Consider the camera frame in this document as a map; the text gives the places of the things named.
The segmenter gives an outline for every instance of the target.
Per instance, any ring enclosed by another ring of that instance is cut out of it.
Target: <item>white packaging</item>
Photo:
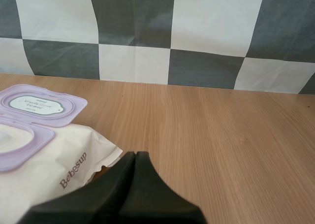
[[[90,127],[70,124],[51,129],[56,136],[44,148],[17,169],[0,172],[0,224],[17,223],[33,205],[84,186],[122,153]],[[12,133],[12,128],[9,136],[2,133],[3,140],[14,138]]]

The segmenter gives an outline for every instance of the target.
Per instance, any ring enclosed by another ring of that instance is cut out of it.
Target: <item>bebesup logo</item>
[[[86,160],[87,154],[83,153],[83,155],[80,157],[80,159],[76,162],[75,166],[72,168],[72,170],[68,171],[68,175],[65,179],[62,179],[60,181],[60,185],[65,189],[68,185],[68,182],[70,179],[75,175],[76,172],[78,172],[80,165]]]

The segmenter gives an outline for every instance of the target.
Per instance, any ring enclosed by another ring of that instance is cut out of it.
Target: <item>checkered wall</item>
[[[0,0],[0,72],[315,94],[315,0]]]

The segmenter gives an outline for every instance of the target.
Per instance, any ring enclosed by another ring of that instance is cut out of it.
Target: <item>purple plastic lid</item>
[[[24,129],[33,135],[21,148],[0,153],[0,171],[23,164],[51,141],[55,133],[44,126],[68,125],[88,104],[76,96],[32,85],[14,85],[0,92],[0,124]]]

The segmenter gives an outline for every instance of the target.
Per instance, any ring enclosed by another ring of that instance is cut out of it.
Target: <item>wood grain surface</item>
[[[83,97],[74,123],[126,151],[209,224],[315,223],[315,96],[0,74]]]

